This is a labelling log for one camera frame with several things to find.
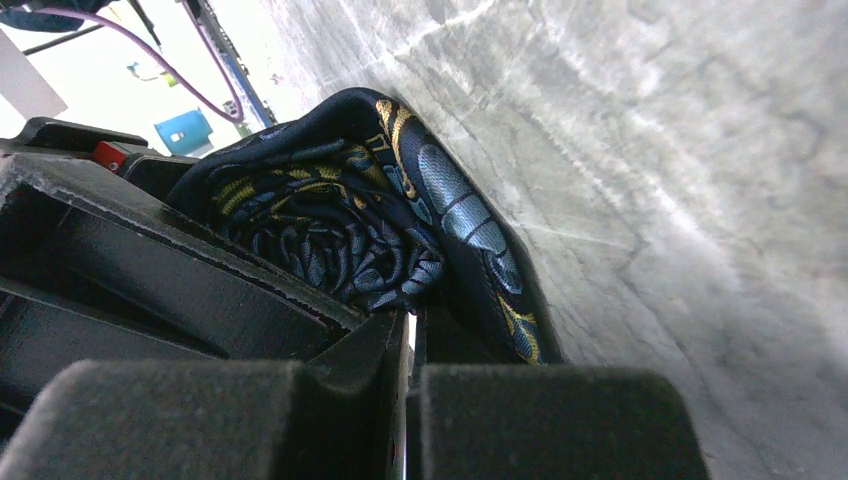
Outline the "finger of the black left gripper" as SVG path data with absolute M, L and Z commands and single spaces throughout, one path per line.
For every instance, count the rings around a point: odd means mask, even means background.
M 233 398 L 364 315 L 88 161 L 1 161 L 1 434 L 79 361 L 139 365 L 170 392 Z

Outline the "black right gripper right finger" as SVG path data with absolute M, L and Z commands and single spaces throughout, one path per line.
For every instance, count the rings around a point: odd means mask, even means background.
M 689 411 L 644 369 L 496 364 L 442 308 L 413 317 L 410 479 L 705 479 Z

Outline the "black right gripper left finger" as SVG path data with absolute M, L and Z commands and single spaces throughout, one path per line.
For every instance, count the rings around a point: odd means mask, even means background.
M 382 479 L 404 312 L 309 362 L 79 361 L 36 397 L 5 479 Z

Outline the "dark blue patterned tie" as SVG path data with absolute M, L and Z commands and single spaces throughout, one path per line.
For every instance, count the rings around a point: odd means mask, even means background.
M 195 163 L 168 205 L 346 305 L 439 294 L 505 362 L 562 355 L 517 235 L 403 102 L 348 88 Z

